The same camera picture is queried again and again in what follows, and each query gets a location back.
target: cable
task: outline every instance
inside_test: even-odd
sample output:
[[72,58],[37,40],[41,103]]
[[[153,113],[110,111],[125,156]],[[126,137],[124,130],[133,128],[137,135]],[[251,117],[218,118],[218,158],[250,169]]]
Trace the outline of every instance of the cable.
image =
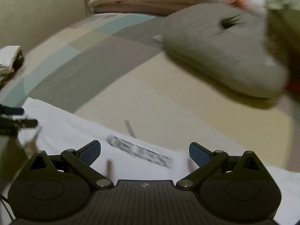
[[9,204],[8,199],[4,195],[0,194],[0,199],[4,200],[7,204]]
[[14,221],[14,218],[13,218],[13,216],[11,215],[11,213],[9,212],[8,208],[6,207],[6,205],[4,204],[2,198],[0,199],[0,201],[1,201],[2,205],[4,206],[5,210],[7,211],[7,213],[8,213],[8,215],[9,215],[11,221],[13,222],[13,221]]

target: white cloth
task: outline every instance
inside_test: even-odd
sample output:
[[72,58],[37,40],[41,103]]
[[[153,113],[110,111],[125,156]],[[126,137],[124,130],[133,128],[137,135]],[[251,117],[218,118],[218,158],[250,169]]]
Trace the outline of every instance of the white cloth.
[[8,74],[13,72],[13,63],[20,52],[20,46],[5,46],[0,49],[0,73]]
[[[101,155],[91,167],[110,178],[115,184],[119,179],[173,180],[176,183],[197,169],[197,166],[186,154],[163,149],[132,137],[124,136],[42,101],[28,98],[23,108],[28,118],[36,118],[41,126],[40,131],[37,128],[36,130],[22,130],[19,133],[20,143],[24,147],[26,143],[35,138],[37,149],[45,150],[48,155],[58,155],[66,149],[79,149],[93,140],[98,140],[101,143]],[[174,160],[172,168],[168,169],[138,157],[133,157],[111,146],[106,142],[106,138],[109,135],[117,136],[135,145],[172,158]],[[220,149],[215,148],[215,137],[212,136],[211,139],[211,146],[205,147],[212,151]],[[229,155],[232,155],[230,150],[236,152],[236,149],[236,144],[234,142],[230,144],[228,141],[226,146],[222,148]],[[293,173],[274,167],[268,167],[268,170],[282,192],[282,202],[275,220],[280,225],[295,225],[300,219],[300,173]]]

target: white sheet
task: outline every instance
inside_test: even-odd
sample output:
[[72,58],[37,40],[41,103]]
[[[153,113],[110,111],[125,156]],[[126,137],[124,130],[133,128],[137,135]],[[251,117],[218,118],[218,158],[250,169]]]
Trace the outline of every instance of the white sheet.
[[[101,155],[92,164],[92,168],[110,178],[114,183],[118,179],[133,180],[178,180],[194,171],[197,166],[183,153],[163,149],[124,136],[103,126],[88,122],[71,113],[65,112],[47,103],[28,98],[23,105],[25,114],[29,118],[36,118],[42,127],[36,137],[36,146],[45,150],[48,155],[57,155],[72,148],[79,149],[92,140],[101,143]],[[31,141],[37,130],[22,130],[19,140],[23,146]],[[112,147],[106,142],[108,135],[115,135],[135,145],[160,153],[174,159],[171,169],[161,167],[146,160]],[[229,142],[222,134],[211,134],[211,145],[205,146],[210,150],[221,149],[229,155],[241,155],[244,149],[235,142]],[[283,169],[267,167],[282,192],[282,202],[275,216],[281,225],[295,225],[300,219],[300,173],[293,173]]]

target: plush toy eye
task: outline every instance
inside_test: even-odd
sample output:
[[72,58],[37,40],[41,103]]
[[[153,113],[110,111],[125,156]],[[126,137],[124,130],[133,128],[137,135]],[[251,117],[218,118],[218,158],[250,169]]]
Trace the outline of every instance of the plush toy eye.
[[230,27],[234,26],[234,25],[237,25],[241,19],[238,18],[239,15],[237,16],[233,16],[233,17],[230,17],[230,18],[224,18],[224,19],[221,19],[220,20],[220,25],[221,27],[224,29],[224,30],[227,30],[229,29]]

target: gray pillow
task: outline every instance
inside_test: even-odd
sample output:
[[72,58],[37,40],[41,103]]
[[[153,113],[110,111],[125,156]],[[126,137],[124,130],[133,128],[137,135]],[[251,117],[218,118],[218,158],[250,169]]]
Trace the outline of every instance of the gray pillow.
[[166,17],[165,51],[240,93],[274,98],[285,88],[286,54],[265,47],[266,23],[221,3],[191,6]]

